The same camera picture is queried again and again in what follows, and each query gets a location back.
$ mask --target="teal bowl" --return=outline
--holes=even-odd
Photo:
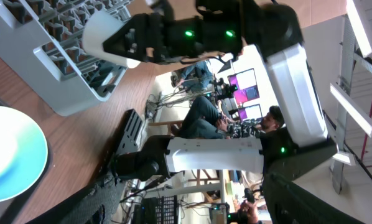
[[[46,138],[26,114],[0,106],[0,202],[31,187],[48,158]]]

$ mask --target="green light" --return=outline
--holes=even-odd
[[[234,32],[233,30],[227,30],[227,31],[226,31],[226,35],[227,35],[228,37],[234,37],[234,36],[235,36],[235,32]]]
[[[194,33],[191,30],[186,30],[185,35],[188,36],[188,37],[193,37]]]

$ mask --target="computer screen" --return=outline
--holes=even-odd
[[[247,106],[245,108],[240,108],[238,110],[240,120],[244,121],[245,119],[259,119],[262,118],[261,105],[256,104],[253,106]]]
[[[237,104],[259,98],[255,71],[253,68],[228,76],[230,85],[236,85],[237,90],[233,93]]]

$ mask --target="plate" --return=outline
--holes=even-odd
[[[31,187],[48,158],[46,138],[26,114],[0,106],[0,202]]]

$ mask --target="dish rack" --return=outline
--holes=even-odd
[[[127,68],[86,54],[83,28],[100,10],[125,24],[131,1],[0,0],[0,57],[59,115],[105,102]]]

